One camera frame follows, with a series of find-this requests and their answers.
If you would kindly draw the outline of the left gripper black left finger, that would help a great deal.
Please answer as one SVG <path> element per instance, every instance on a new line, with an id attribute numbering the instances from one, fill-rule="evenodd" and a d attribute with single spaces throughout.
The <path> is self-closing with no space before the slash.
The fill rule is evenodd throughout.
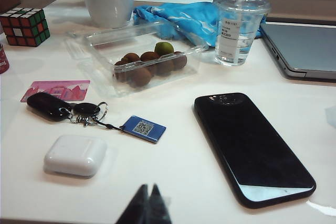
<path id="1" fill-rule="evenodd" d="M 117 224 L 146 223 L 148 208 L 148 186 L 143 184 L 134 194 L 127 207 L 116 221 Z"/>

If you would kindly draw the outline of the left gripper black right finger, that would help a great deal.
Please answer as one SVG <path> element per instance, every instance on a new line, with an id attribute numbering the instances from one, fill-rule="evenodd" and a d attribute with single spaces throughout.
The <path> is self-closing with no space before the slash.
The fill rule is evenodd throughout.
<path id="1" fill-rule="evenodd" d="M 148 223 L 172 223 L 167 206 L 161 196 L 157 184 L 153 185 L 148 204 Z"/>

